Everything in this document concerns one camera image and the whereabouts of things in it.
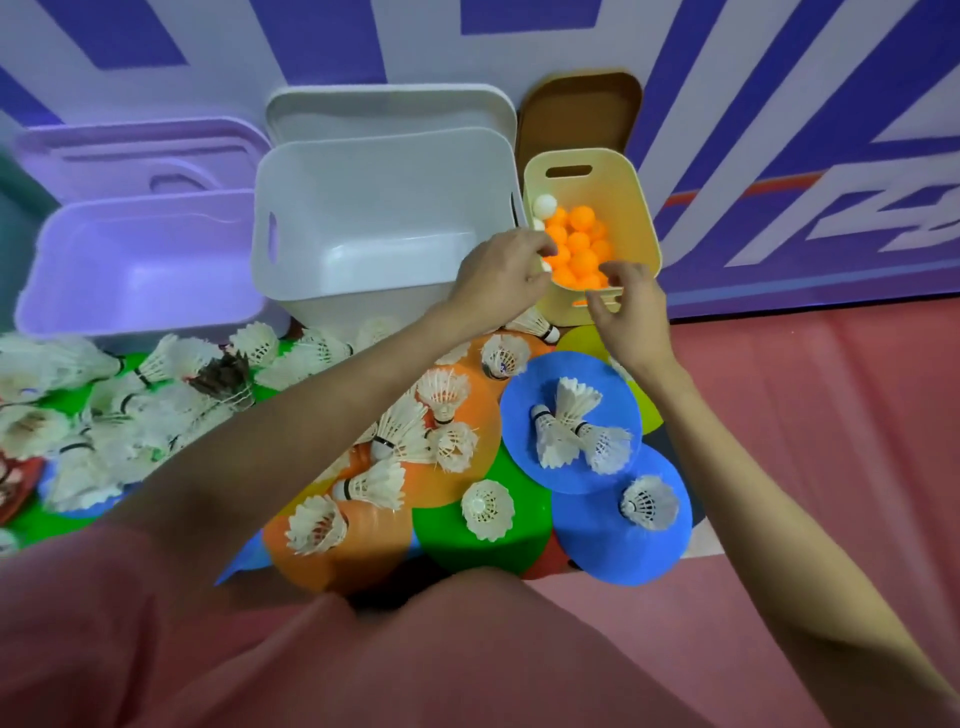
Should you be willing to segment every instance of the purple bin lid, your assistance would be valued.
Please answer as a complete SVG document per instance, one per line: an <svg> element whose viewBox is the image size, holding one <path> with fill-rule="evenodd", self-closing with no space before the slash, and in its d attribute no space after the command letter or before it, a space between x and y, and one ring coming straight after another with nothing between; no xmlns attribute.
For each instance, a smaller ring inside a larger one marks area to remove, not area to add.
<svg viewBox="0 0 960 728"><path fill-rule="evenodd" d="M38 127L16 139L18 162L62 204L253 189L270 142L239 119Z"/></svg>

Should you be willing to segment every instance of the white bin lid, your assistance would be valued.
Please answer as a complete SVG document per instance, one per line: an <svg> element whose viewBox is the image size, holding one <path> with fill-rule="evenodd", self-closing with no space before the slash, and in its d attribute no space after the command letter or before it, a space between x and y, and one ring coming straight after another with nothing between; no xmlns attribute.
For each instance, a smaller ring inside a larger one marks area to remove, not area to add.
<svg viewBox="0 0 960 728"><path fill-rule="evenodd" d="M516 143L516 109L486 84L287 86L267 103L275 145L465 128L491 129Z"/></svg>

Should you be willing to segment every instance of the wall mural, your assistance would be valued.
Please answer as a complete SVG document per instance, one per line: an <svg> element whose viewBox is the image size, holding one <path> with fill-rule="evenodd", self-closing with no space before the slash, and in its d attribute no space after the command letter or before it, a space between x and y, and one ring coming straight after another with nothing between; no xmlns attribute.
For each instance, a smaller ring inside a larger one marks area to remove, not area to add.
<svg viewBox="0 0 960 728"><path fill-rule="evenodd" d="M6 0L0 140L625 67L676 316L960 290L955 0Z"/></svg>

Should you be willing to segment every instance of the pink shirt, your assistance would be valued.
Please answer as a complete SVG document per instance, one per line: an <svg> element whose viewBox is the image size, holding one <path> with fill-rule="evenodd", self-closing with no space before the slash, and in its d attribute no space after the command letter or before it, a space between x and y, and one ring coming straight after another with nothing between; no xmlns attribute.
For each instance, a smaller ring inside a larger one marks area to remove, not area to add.
<svg viewBox="0 0 960 728"><path fill-rule="evenodd" d="M160 554L133 532L94 525L0 562L0 723L707 725L599 633L497 571L447 579L376 623L320 596L153 701L170 602Z"/></svg>

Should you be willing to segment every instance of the left hand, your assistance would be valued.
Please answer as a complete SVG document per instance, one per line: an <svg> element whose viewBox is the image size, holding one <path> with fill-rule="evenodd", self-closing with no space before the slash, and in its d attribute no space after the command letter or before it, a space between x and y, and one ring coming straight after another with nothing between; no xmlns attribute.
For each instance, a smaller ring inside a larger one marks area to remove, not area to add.
<svg viewBox="0 0 960 728"><path fill-rule="evenodd" d="M525 229L498 233L474 248L444 304L464 340L502 327L542 298L551 274L537 256L556 254L549 235Z"/></svg>

